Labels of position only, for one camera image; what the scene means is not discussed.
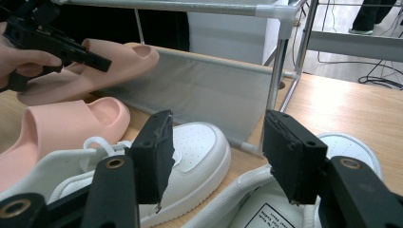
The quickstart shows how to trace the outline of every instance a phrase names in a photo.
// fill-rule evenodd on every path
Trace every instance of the shoelace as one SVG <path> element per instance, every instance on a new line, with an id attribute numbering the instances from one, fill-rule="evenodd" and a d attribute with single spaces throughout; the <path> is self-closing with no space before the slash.
<path id="1" fill-rule="evenodd" d="M 130 148 L 131 144 L 133 144 L 133 142 L 130 142 L 130 141 L 120 141 L 116 145 L 112 146 L 104 138 L 99 137 L 99 136 L 95 136 L 95 137 L 88 138 L 84 142 L 83 148 L 84 149 L 89 149 L 89 146 L 94 144 L 94 143 L 100 145 L 100 147 L 102 147 L 104 149 L 104 151 L 107 153 L 107 156 L 104 157 L 104 159 L 112 157 L 112 156 L 124 155 L 125 154 L 125 148 Z M 175 150 L 172 158 L 175 161 L 175 163 L 173 165 L 173 167 L 175 167 L 176 165 L 178 165 L 181 162 L 182 153 L 180 153 L 177 150 Z M 91 170 L 95 169 L 95 165 L 89 165 L 89 160 L 90 160 L 90 158 L 80 159 L 80 167 L 82 168 L 83 172 L 88 172 L 88 171 L 91 171 Z"/>

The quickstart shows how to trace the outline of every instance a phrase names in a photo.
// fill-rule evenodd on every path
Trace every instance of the metal rod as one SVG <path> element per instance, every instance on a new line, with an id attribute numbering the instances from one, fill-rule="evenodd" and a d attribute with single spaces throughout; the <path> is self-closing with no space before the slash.
<path id="1" fill-rule="evenodd" d="M 400 7 L 402 8 L 402 5 L 379 5 L 379 4 L 348 4 L 348 3 L 319 3 L 320 5 L 334 5 L 334 6 L 356 6 L 356 7 Z"/>
<path id="2" fill-rule="evenodd" d="M 281 105 L 281 108 L 279 110 L 281 112 L 285 111 L 288 103 L 291 100 L 291 97 L 294 94 L 294 91 L 296 90 L 297 84 L 299 83 L 299 80 L 300 80 L 300 77 L 302 74 L 306 51 L 308 49 L 309 38 L 311 37 L 312 27 L 314 25 L 314 20 L 315 20 L 315 15 L 317 14 L 318 3 L 319 3 L 318 0 L 311 1 L 311 6 L 308 11 L 305 29 L 302 32 L 301 42 L 299 44 L 299 50 L 298 50 L 298 55 L 297 55 L 296 67 L 295 67 L 296 79 L 294 80 L 292 86 L 288 90 L 287 96 L 285 97 L 284 102 Z"/>
<path id="3" fill-rule="evenodd" d="M 298 83 L 299 83 L 299 79 L 300 79 L 300 77 L 296 78 L 296 79 L 293 81 L 293 84 L 291 85 L 290 90 L 288 91 L 287 96 L 285 97 L 284 102 L 282 103 L 282 106 L 281 106 L 281 108 L 279 109 L 280 112 L 284 112 L 284 111 L 285 111 L 285 108 L 287 108 L 287 105 L 288 105 L 288 103 L 290 102 L 291 97 L 293 96 L 294 91 L 295 91 L 296 88 L 297 88 L 297 85 L 298 85 Z"/>
<path id="4" fill-rule="evenodd" d="M 308 11 L 306 19 L 305 29 L 302 32 L 301 42 L 299 45 L 299 51 L 297 55 L 295 72 L 300 77 L 302 74 L 302 68 L 305 60 L 306 51 L 308 49 L 309 38 L 311 37 L 312 27 L 314 26 L 315 15 L 317 14 L 318 0 L 311 1 L 311 7 Z"/>
<path id="5" fill-rule="evenodd" d="M 137 21 L 137 29 L 139 30 L 140 35 L 140 44 L 145 45 L 144 37 L 143 37 L 143 30 L 142 30 L 142 23 L 140 22 L 140 15 L 137 9 L 134 9 L 134 14 L 136 15 Z"/>
<path id="6" fill-rule="evenodd" d="M 274 110 L 278 96 L 278 86 L 281 81 L 282 67 L 284 66 L 285 52 L 287 51 L 288 39 L 279 39 L 275 63 L 273 65 L 273 75 L 270 82 L 269 96 L 267 98 L 266 110 Z"/>

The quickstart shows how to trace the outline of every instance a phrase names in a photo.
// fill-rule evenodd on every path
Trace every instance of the cable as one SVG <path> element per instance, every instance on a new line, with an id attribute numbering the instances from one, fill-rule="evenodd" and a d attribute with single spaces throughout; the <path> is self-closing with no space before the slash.
<path id="1" fill-rule="evenodd" d="M 326 20 L 328 8 L 329 8 L 329 5 L 326 7 L 326 12 L 325 12 L 325 16 L 324 16 L 323 24 L 322 24 L 322 31 L 324 30 L 324 24 L 325 24 L 325 20 Z M 391 26 L 389 29 L 387 29 L 387 30 L 385 30 L 384 32 L 382 32 L 382 33 L 380 34 L 380 36 L 383 35 L 384 33 L 386 33 L 388 30 L 391 30 L 391 29 L 393 28 L 393 26 L 394 26 L 393 32 L 392 32 L 392 34 L 391 34 L 391 36 L 392 36 L 392 35 L 394 34 L 396 28 L 397 28 L 397 24 L 398 24 L 398 21 L 399 21 L 400 17 L 402 17 L 402 13 L 401 13 L 401 12 L 400 12 L 400 13 L 396 16 L 396 18 L 393 20 L 392 26 Z M 359 83 L 361 83 L 361 84 L 371 83 L 371 84 L 375 84 L 375 85 L 385 86 L 385 87 L 388 87 L 388 88 L 392 88 L 391 86 L 396 86 L 396 87 L 398 87 L 398 88 L 400 88 L 400 89 L 403 89 L 403 85 L 401 84 L 400 79 L 399 79 L 398 76 L 396 75 L 396 72 L 400 73 L 401 75 L 403 75 L 403 72 L 400 71 L 400 70 L 395 69 L 394 66 L 393 66 L 393 67 L 386 66 L 386 62 L 385 62 L 385 64 L 381 65 L 380 63 L 381 63 L 383 60 L 381 60 L 378 64 L 366 63 L 366 62 L 324 62 L 324 61 L 320 61 L 320 51 L 319 51 L 319 52 L 317 53 L 317 61 L 320 62 L 320 63 L 322 63 L 322 64 L 368 64 L 368 65 L 375 65 L 375 67 L 368 73 L 367 76 L 363 76 L 363 77 L 360 77 L 360 78 L 358 79 L 358 82 L 359 82 Z M 377 67 L 379 67 L 379 66 L 382 66 L 381 77 L 369 76 L 369 75 L 370 75 Z M 400 82 L 400 84 L 399 84 L 399 83 L 396 83 L 396 82 L 394 82 L 394 81 L 391 81 L 391 80 L 387 80 L 387 79 L 385 79 L 384 77 L 382 77 L 382 75 L 383 75 L 383 70 L 384 70 L 385 67 L 386 67 L 386 68 L 390 68 L 390 69 L 393 70 L 393 74 L 396 76 L 396 78 L 397 78 L 397 80 Z"/>
<path id="2" fill-rule="evenodd" d="M 299 18 L 298 18 L 298 24 L 299 24 L 299 25 L 300 25 L 301 17 L 302 17 L 302 13 L 299 14 Z M 295 44 L 296 44 L 297 33 L 298 33 L 298 26 L 297 26 L 297 28 L 296 28 L 296 32 L 294 33 L 293 48 L 292 48 L 293 65 L 294 65 L 294 67 L 296 66 L 296 61 L 294 60 L 294 59 L 295 59 L 295 56 L 294 56 L 294 46 L 295 46 Z"/>
<path id="3" fill-rule="evenodd" d="M 392 88 L 392 86 L 395 86 L 395 87 L 399 88 L 400 90 L 402 90 L 403 85 L 400 83 L 397 83 L 397 82 L 394 82 L 394 81 L 391 81 L 388 79 L 384 79 L 384 78 L 370 76 L 370 74 L 380 65 L 380 63 L 382 63 L 382 61 L 383 60 L 379 61 L 379 63 L 377 63 L 366 76 L 362 76 L 362 77 L 358 78 L 358 82 L 360 84 L 365 84 L 365 85 L 374 84 L 374 85 L 379 85 L 379 86 L 385 86 L 387 88 Z"/>

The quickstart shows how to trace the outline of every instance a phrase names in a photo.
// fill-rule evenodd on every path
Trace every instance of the pink slipper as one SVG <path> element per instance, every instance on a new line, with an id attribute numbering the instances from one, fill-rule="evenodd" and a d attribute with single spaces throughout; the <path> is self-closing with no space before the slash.
<path id="1" fill-rule="evenodd" d="M 160 59 L 155 48 L 145 45 L 128 47 L 109 41 L 86 39 L 83 46 L 111 60 L 109 70 L 102 72 L 73 63 L 60 73 L 53 72 L 30 80 L 27 91 L 19 93 L 18 100 L 30 106 L 72 101 L 80 95 L 144 75 Z"/>
<path id="2" fill-rule="evenodd" d="M 0 192 L 21 180 L 52 151 L 80 148 L 93 136 L 117 143 L 129 122 L 127 107 L 110 97 L 91 104 L 76 101 L 28 107 L 19 139 L 0 154 Z"/>

